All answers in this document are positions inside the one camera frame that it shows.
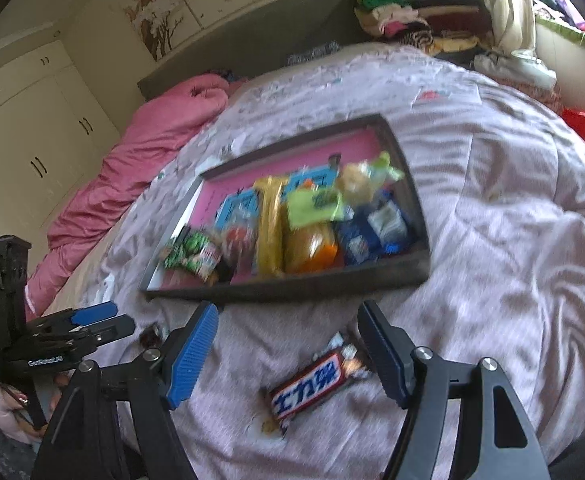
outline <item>bedsheet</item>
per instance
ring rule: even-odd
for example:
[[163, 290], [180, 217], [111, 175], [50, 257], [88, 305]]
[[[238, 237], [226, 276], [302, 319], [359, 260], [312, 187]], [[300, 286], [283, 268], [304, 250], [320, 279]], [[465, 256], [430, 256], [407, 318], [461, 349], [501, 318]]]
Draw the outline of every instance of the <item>bedsheet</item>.
[[[196, 307], [147, 301], [141, 274], [205, 160], [364, 114], [384, 114], [405, 151], [431, 238], [432, 274], [418, 288], [378, 292], [388, 319], [444, 358], [496, 358], [550, 462], [585, 435], [585, 143], [546, 107], [478, 73], [410, 47], [345, 49], [248, 85], [188, 144], [122, 222], [85, 304], [108, 298], [137, 322], [103, 346], [101, 365], [141, 351], [154, 321], [182, 326]], [[351, 321], [362, 297], [300, 304], [227, 305], [192, 398], [173, 413], [202, 479], [377, 479], [404, 412], [377, 378], [353, 384], [294, 420], [273, 444], [249, 430], [258, 391], [305, 364]], [[435, 479], [455, 442], [450, 405]], [[130, 411], [120, 407], [134, 443]]]

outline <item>green snack bag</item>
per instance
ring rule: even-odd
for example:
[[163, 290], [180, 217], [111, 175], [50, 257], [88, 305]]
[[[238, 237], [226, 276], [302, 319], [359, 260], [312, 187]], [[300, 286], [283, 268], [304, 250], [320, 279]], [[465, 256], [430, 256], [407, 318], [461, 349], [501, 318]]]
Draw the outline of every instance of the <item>green snack bag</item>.
[[297, 188], [288, 193], [288, 224], [290, 230], [325, 222], [343, 221], [345, 203], [335, 187], [320, 189]]

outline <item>tray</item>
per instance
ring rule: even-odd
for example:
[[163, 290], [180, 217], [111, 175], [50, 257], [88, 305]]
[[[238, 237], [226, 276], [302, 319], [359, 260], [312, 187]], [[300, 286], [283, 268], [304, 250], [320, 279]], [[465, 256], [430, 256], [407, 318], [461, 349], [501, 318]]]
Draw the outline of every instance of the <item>tray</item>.
[[[341, 153], [341, 163], [390, 154], [394, 167], [405, 173], [395, 186], [395, 199], [415, 231], [417, 241], [404, 254], [363, 264], [315, 272], [214, 286], [202, 285], [196, 278], [172, 280], [171, 272], [160, 263], [159, 254], [183, 225], [212, 225], [229, 194], [248, 190], [253, 182], [268, 174], [295, 173], [302, 167], [314, 168]], [[430, 274], [430, 244], [415, 183], [405, 156], [389, 124], [381, 115], [371, 115], [325, 126], [281, 140], [202, 173], [192, 183], [171, 219], [143, 274], [140, 289], [150, 298], [182, 298], [217, 303], [271, 303], [316, 300], [380, 289], [420, 285]]]

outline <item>blue gripper pad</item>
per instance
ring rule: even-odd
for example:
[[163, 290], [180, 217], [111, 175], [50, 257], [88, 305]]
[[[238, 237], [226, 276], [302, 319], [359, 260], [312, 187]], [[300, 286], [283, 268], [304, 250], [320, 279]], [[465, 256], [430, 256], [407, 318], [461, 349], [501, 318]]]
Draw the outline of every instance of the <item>blue gripper pad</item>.
[[77, 310], [77, 313], [70, 318], [70, 321], [77, 326], [92, 325], [98, 321], [116, 316], [117, 312], [117, 306], [112, 301], [108, 301], [107, 303], [100, 303]]
[[364, 345], [386, 395], [406, 409], [415, 391], [414, 343], [401, 328], [392, 326], [374, 301], [364, 301], [357, 313]]
[[219, 327], [219, 312], [211, 303], [202, 303], [188, 324], [173, 330], [163, 344], [162, 376], [170, 410], [192, 395]]

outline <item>pink tray liner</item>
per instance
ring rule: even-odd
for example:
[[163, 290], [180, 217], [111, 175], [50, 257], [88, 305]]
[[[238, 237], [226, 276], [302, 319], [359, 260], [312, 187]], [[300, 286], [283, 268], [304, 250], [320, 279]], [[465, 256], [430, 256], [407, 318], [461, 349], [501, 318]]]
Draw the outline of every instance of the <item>pink tray liner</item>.
[[[269, 157], [262, 163], [257, 161], [250, 164], [245, 170], [205, 181], [189, 224], [195, 226], [213, 224], [215, 215], [226, 197], [252, 187], [255, 180], [260, 177], [293, 173], [304, 166], [316, 168], [327, 164], [328, 157], [334, 153], [341, 153], [342, 164], [376, 158], [381, 147], [374, 129], [363, 128], [328, 142], [313, 142], [290, 151], [292, 152], [290, 155], [287, 155], [289, 152], [282, 152], [281, 155]], [[236, 276], [232, 283], [243, 282], [249, 278], [250, 276]], [[187, 272], [167, 271], [161, 288], [188, 288], [201, 285], [200, 280]]]

